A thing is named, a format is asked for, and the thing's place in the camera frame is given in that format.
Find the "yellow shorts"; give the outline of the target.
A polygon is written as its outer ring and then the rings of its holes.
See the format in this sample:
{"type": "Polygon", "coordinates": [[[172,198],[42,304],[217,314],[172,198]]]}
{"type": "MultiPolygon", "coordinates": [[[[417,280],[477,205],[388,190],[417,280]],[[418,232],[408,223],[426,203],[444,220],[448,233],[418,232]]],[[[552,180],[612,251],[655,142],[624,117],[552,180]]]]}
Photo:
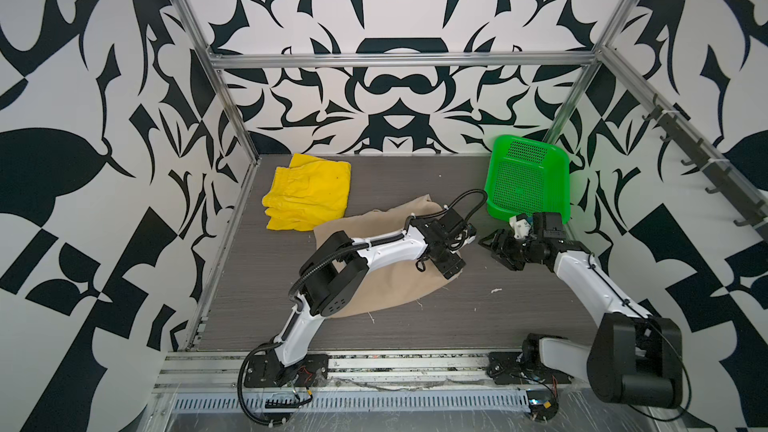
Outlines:
{"type": "Polygon", "coordinates": [[[262,205],[271,231],[312,231],[344,216],[351,189],[351,164],[294,154],[277,167],[262,205]]]}

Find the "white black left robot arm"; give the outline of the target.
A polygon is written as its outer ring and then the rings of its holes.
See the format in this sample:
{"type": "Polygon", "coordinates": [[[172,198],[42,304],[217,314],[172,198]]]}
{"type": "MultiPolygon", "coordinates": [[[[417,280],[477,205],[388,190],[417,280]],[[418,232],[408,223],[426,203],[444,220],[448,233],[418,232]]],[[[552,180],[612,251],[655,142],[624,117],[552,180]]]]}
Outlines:
{"type": "Polygon", "coordinates": [[[308,349],[323,322],[349,306],[363,280],[373,271],[413,262],[419,271],[434,265],[450,279],[465,266],[459,250],[471,243],[477,229],[453,209],[410,216],[400,230],[368,238],[339,231],[305,262],[288,292],[291,315],[273,339],[243,360],[238,383],[246,388],[281,387],[297,383],[308,349]]]}

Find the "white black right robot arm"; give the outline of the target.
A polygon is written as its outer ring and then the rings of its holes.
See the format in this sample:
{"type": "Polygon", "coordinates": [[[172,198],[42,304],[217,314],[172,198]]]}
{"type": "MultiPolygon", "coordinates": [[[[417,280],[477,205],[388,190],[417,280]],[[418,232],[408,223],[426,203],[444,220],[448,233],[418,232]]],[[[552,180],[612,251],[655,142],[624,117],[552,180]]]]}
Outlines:
{"type": "Polygon", "coordinates": [[[597,326],[593,342],[531,333],[517,368],[535,379],[559,371],[586,382],[604,402],[675,409],[690,380],[682,359],[682,333],[670,319],[631,299],[603,271],[581,242],[571,240],[558,213],[521,214],[481,239],[483,248],[507,269],[545,266],[565,283],[597,326]]]}

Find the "beige shorts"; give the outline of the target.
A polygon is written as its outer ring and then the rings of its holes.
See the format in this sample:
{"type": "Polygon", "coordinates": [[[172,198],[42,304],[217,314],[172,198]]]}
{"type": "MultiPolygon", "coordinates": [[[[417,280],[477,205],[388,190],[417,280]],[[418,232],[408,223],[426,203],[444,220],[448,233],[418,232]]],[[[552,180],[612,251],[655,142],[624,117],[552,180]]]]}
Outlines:
{"type": "MultiPolygon", "coordinates": [[[[442,206],[428,194],[402,205],[373,209],[364,214],[340,218],[314,228],[316,245],[321,246],[333,233],[343,231],[351,238],[366,238],[390,234],[402,228],[408,216],[435,213],[442,206]]],[[[339,319],[372,313],[417,301],[451,282],[435,264],[428,260],[419,271],[414,261],[400,261],[374,270],[366,275],[354,296],[330,317],[339,319]]]]}

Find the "green plastic basket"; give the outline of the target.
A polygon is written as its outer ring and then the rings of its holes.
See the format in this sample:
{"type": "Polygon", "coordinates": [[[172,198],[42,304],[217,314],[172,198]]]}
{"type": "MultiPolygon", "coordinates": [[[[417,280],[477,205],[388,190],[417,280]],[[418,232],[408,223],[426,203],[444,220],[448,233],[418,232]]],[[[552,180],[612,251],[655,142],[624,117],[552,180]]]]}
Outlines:
{"type": "Polygon", "coordinates": [[[495,219],[536,212],[571,218],[569,157],[557,146],[502,135],[494,144],[485,183],[486,207],[495,219]]]}

